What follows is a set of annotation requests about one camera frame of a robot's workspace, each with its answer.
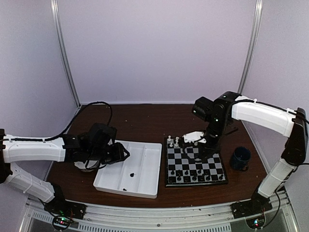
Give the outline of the white plastic tray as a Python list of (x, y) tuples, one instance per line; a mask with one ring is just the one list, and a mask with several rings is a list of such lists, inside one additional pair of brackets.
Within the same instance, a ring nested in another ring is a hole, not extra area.
[[(130, 157), (98, 170), (93, 186), (103, 192), (155, 199), (158, 193), (162, 145), (121, 140), (119, 142), (130, 152)], [(122, 181), (130, 173), (136, 175), (135, 190), (123, 191)]]

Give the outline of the black and silver chessboard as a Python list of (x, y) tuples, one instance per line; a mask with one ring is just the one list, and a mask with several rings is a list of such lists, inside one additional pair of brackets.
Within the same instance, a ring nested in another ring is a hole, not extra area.
[[(197, 146), (189, 146), (182, 149), (170, 147), (167, 144), (167, 137), (164, 141), (165, 151), (165, 186), (166, 187), (192, 187), (192, 186), (210, 186), (227, 184), (228, 178), (225, 171), (224, 164), (222, 162), (220, 154), (214, 154), (212, 158), (207, 160), (198, 159), (199, 149)], [(202, 173), (197, 174), (197, 171), (201, 169)], [(177, 181), (177, 170), (182, 170), (182, 179)], [(189, 174), (184, 175), (184, 172), (188, 170)], [(197, 180), (193, 181), (190, 175), (190, 170), (195, 170)], [(204, 170), (210, 171), (210, 181), (199, 182), (198, 177), (207, 175), (204, 174)], [(220, 175), (224, 175), (222, 180), (219, 180)], [(184, 182), (184, 177), (189, 176), (190, 182)]]

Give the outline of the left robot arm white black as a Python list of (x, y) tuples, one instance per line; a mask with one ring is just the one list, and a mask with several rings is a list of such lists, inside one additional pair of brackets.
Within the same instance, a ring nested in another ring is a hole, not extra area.
[(80, 170), (99, 170), (108, 164), (123, 162), (130, 156), (128, 150), (116, 142), (116, 134), (116, 128), (102, 123), (95, 123), (88, 132), (79, 135), (60, 134), (51, 138), (21, 138), (1, 130), (0, 182), (39, 198), (64, 215), (70, 207), (61, 187), (27, 173), (16, 162), (72, 162)]

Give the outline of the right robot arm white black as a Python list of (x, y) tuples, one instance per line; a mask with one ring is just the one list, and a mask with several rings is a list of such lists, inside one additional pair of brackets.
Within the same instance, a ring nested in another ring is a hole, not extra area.
[(208, 123), (204, 131), (194, 131), (183, 136), (188, 144), (202, 144), (205, 157), (219, 150), (219, 142), (232, 120), (247, 121), (287, 137), (284, 151), (271, 171), (262, 180), (248, 201), (248, 210), (258, 213), (268, 199), (304, 163), (308, 147), (308, 121), (302, 108), (291, 110), (249, 99), (235, 92), (225, 92), (214, 101), (205, 97), (197, 99), (192, 113)]

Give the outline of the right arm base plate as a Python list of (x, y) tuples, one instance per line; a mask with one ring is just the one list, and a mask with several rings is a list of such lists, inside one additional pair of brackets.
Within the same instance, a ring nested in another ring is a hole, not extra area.
[(262, 201), (253, 199), (233, 203), (230, 207), (234, 219), (262, 214), (273, 208), (269, 200)]

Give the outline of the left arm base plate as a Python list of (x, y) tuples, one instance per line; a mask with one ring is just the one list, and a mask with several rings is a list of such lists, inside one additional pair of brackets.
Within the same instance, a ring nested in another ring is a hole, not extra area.
[(70, 202), (67, 200), (53, 199), (49, 203), (43, 203), (44, 210), (53, 216), (65, 216), (72, 219), (83, 219), (86, 212), (86, 205)]

